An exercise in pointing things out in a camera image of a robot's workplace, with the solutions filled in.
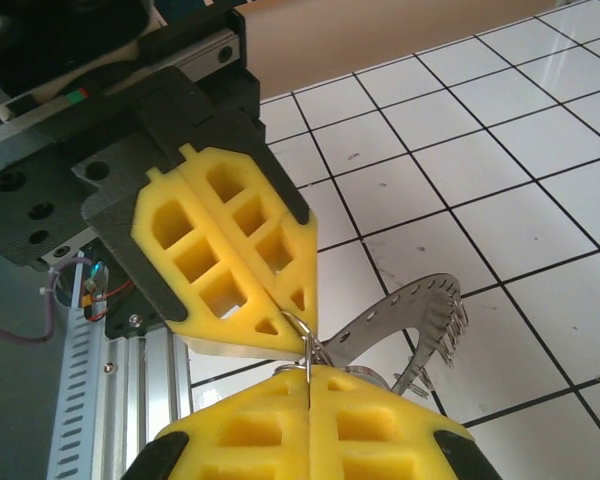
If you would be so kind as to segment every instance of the yellow foam pad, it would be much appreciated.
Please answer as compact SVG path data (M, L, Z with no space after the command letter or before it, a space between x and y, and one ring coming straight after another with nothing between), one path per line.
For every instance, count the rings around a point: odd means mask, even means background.
M448 418L340 370L290 371L179 420L170 480L457 480L433 434Z
M315 216L297 223L244 154L181 152L176 169L147 172L131 230L187 309L168 326L200 353L295 358L302 341L280 310L317 330Z

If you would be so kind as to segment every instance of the white tile floor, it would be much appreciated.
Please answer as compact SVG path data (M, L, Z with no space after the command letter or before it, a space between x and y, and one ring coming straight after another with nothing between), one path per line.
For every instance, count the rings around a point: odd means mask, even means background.
M417 401L503 478L600 478L600 0L293 92L262 120L320 221L320 337L456 275L472 324ZM398 334L359 361L389 378L409 354ZM257 362L192 354L196 408L268 378Z

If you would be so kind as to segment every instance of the beige wall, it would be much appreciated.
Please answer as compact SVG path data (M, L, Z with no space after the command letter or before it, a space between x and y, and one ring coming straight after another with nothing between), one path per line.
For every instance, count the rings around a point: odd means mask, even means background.
M556 0L259 0L247 19L262 98L460 39Z

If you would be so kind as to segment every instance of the metal linear rail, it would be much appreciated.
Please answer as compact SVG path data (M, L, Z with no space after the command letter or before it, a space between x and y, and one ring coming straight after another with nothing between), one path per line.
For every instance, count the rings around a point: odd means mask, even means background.
M169 423L192 412L187 348L166 327L109 341L104 322L72 308L47 480L119 479L138 452Z

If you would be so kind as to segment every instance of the screw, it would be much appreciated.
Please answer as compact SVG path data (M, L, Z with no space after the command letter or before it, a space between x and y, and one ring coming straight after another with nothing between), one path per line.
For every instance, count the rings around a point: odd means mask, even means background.
M137 313L130 315L129 325L131 325L133 328L138 328L140 325L142 325L142 317Z

